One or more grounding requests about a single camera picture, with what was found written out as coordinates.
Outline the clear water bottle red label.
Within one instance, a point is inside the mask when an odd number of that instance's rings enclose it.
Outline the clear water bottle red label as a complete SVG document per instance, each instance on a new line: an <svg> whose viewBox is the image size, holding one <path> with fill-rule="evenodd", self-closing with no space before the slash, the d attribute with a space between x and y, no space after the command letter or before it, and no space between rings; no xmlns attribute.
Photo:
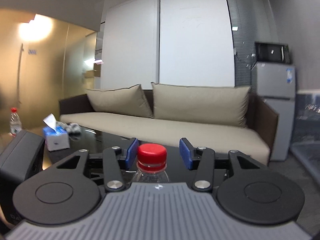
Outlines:
<svg viewBox="0 0 320 240"><path fill-rule="evenodd" d="M169 183L170 179L165 168L158 171L147 171L141 168L137 169L136 174L131 179L131 182L138 183Z"/></svg>

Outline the blue white tissue box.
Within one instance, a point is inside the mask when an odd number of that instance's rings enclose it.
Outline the blue white tissue box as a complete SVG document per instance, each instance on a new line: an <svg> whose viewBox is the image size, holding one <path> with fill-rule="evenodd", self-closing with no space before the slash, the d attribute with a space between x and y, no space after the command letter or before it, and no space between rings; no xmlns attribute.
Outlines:
<svg viewBox="0 0 320 240"><path fill-rule="evenodd" d="M44 118L43 122L45 126L42 132L49 152L70 148L68 133L61 126L57 125L56 118L53 114Z"/></svg>

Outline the grey crumpled cloth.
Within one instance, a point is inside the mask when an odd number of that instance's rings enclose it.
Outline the grey crumpled cloth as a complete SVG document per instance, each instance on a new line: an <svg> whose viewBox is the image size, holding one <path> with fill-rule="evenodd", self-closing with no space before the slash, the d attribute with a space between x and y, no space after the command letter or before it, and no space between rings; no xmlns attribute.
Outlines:
<svg viewBox="0 0 320 240"><path fill-rule="evenodd" d="M81 133L81 127L76 123L64 123L57 121L56 125L64 129L68 134L79 134Z"/></svg>

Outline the beige brown sofa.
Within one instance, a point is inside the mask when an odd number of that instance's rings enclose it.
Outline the beige brown sofa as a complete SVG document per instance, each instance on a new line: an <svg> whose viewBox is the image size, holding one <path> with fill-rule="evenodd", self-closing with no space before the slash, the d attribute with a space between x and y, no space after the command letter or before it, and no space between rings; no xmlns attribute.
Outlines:
<svg viewBox="0 0 320 240"><path fill-rule="evenodd" d="M166 146L176 147L179 140L185 137L194 146L207 146L217 153L239 150L264 165L268 164L278 126L278 114L251 89L245 127L156 119L152 87L142 90L152 110L152 118L96 112L85 92L60 100L59 119L67 124L76 123L81 127Z"/></svg>

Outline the right beige cushion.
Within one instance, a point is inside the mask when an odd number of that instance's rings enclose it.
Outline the right beige cushion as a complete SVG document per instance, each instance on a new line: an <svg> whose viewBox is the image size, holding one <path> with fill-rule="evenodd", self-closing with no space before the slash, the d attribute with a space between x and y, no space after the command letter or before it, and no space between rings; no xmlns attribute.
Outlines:
<svg viewBox="0 0 320 240"><path fill-rule="evenodd" d="M175 86L153 82L154 116L163 120L245 127L249 90L248 86Z"/></svg>

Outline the beige cushion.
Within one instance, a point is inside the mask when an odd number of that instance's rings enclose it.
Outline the beige cushion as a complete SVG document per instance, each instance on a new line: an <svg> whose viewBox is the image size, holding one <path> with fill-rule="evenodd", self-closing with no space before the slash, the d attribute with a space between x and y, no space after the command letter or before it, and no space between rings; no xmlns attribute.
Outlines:
<svg viewBox="0 0 320 240"><path fill-rule="evenodd" d="M248 86L175 86L153 82L154 116L163 120L245 127L249 90Z"/></svg>
<svg viewBox="0 0 320 240"><path fill-rule="evenodd" d="M96 112L152 118L153 113L141 84L114 90L86 90Z"/></svg>

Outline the left beige cushion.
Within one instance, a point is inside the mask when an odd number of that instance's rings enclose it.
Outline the left beige cushion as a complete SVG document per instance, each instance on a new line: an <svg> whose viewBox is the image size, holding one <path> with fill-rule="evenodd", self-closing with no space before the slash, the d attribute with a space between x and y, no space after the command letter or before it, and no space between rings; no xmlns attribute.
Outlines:
<svg viewBox="0 0 320 240"><path fill-rule="evenodd" d="M153 113L141 84L114 90L86 90L96 112L152 118Z"/></svg>

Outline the silver refrigerator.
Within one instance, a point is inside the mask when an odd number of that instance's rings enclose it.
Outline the silver refrigerator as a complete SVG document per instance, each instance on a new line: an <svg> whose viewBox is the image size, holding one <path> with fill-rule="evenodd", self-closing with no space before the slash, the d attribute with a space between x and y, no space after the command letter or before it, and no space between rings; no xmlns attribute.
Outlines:
<svg viewBox="0 0 320 240"><path fill-rule="evenodd" d="M285 161L295 117L296 70L292 65L257 62L256 93L278 114L271 161Z"/></svg>

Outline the black microwave oven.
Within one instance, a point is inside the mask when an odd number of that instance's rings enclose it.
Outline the black microwave oven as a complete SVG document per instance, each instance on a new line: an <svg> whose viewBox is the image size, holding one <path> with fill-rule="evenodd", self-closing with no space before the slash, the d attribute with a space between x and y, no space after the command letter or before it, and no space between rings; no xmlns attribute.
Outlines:
<svg viewBox="0 0 320 240"><path fill-rule="evenodd" d="M255 54L258 62L291 63L288 44L255 42Z"/></svg>

